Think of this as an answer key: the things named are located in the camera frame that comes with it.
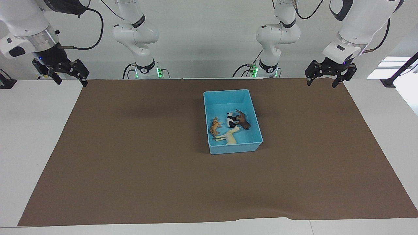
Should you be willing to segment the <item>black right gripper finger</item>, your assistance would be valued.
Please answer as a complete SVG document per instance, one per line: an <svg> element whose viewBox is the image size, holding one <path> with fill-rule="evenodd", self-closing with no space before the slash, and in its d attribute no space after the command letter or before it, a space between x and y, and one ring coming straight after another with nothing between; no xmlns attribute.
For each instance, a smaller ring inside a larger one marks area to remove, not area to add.
<svg viewBox="0 0 418 235"><path fill-rule="evenodd" d="M62 79L58 75L59 72L61 72L61 67L48 67L48 77L52 78L57 85L62 83Z"/></svg>
<svg viewBox="0 0 418 235"><path fill-rule="evenodd" d="M67 74L78 79L83 87L88 85L89 70L81 60L70 61Z"/></svg>

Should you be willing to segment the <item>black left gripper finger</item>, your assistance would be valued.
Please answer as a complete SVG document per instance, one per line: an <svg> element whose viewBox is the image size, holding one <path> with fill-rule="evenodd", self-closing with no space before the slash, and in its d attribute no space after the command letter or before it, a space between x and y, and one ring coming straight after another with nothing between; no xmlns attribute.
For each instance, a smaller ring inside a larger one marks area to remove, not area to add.
<svg viewBox="0 0 418 235"><path fill-rule="evenodd" d="M307 78L307 85L311 86L315 78L322 76L322 63L312 61L305 70L305 77Z"/></svg>
<svg viewBox="0 0 418 235"><path fill-rule="evenodd" d="M332 83L333 89L335 89L341 82L350 81L356 71L357 71L356 65L349 65L348 68L343 71L343 73L341 72L337 73L336 79L334 79Z"/></svg>

